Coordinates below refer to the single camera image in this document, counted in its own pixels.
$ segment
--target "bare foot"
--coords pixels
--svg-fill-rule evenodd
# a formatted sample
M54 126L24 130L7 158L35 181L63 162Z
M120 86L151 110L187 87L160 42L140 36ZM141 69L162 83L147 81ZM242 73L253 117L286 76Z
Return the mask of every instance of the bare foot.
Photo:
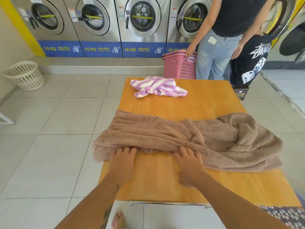
M111 228L112 229L125 229L127 227L126 219L121 210L119 210L115 217L112 220Z

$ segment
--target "person's hand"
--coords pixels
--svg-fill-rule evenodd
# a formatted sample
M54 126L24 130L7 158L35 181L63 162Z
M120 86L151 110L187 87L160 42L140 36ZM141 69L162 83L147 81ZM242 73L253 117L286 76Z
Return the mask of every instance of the person's hand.
M238 43L236 49L234 50L234 52L233 52L233 54L231 56L231 59L237 58L240 55L240 53L242 52L242 48L243 47L244 47L243 44Z
M136 148L130 149L126 147L124 150L118 149L116 154L111 155L109 172L107 175L110 175L119 187L132 178L136 152Z
M191 149L183 146L179 150L181 154L179 152L173 154L180 167L178 182L186 187L194 187L202 174L206 173L201 154L194 154Z
M194 45L194 44L190 44L188 49L186 50L186 57L192 57L193 56L193 53L195 52L196 50L196 46L197 45Z

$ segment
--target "woman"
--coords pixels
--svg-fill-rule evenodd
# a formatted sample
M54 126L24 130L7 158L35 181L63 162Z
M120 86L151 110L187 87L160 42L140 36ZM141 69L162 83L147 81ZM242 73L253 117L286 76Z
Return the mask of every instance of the woman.
M191 57L199 43L196 79L223 80L230 59L264 23L274 0L213 0L198 34L189 45Z

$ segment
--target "beige wall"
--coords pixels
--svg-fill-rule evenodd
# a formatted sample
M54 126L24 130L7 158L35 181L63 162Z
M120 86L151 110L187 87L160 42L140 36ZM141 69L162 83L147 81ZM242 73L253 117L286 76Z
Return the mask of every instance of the beige wall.
M34 57L33 52L21 35L12 24L10 19L3 12L0 6L0 73L7 66L19 62L30 60ZM0 100L6 96L15 84L0 75Z

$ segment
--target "tiled floor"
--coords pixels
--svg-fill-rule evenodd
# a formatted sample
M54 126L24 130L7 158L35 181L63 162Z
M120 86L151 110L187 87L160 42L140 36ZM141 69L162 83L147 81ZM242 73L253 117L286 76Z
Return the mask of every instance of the tiled floor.
M264 70L264 74L305 113L305 72L303 70Z
M0 107L16 121L0 126L0 228L53 228L97 185L102 163L93 161L92 142L109 126L128 76L44 77L44 87L18 89ZM305 195L305 120L261 76L242 104L284 141L283 170ZM120 201L111 214L120 208L131 229L222 229L205 207Z

